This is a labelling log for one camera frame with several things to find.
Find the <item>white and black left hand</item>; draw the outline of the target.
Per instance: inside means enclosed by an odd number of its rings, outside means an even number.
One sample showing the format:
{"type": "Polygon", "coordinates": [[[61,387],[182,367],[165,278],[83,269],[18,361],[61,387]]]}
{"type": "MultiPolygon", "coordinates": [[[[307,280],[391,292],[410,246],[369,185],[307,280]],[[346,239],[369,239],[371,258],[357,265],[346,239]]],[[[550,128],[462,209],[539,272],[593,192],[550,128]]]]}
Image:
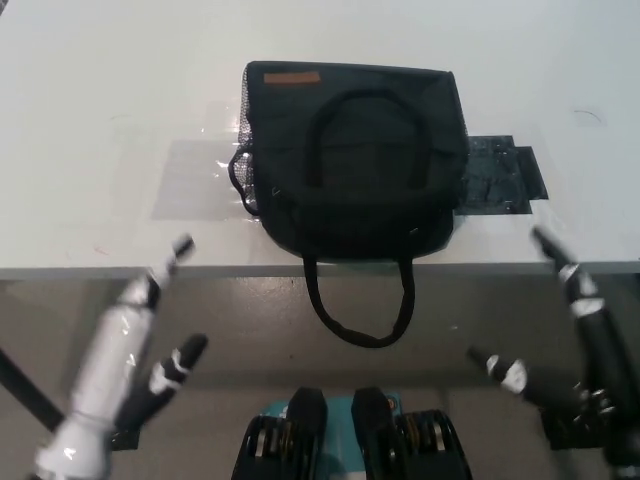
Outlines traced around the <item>white and black left hand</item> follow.
{"type": "Polygon", "coordinates": [[[194,248],[184,235],[166,260],[131,280],[99,318],[84,356],[65,419],[35,456],[34,479],[106,479],[113,439],[135,433],[156,416],[186,382],[208,346],[196,333],[140,372],[148,353],[164,289],[194,248]]]}

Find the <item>black right hand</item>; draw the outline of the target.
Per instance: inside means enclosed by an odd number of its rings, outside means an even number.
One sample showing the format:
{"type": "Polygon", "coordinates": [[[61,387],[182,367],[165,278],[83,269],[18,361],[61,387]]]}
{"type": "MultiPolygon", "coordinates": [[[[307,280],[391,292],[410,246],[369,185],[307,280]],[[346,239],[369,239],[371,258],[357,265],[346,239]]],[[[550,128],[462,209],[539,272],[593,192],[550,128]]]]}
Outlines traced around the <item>black right hand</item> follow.
{"type": "Polygon", "coordinates": [[[467,356],[488,378],[535,406],[553,451],[598,448],[613,479],[639,476],[639,382],[593,277],[541,227],[531,232],[552,263],[582,350],[581,378],[532,367],[478,346],[467,356]]]}

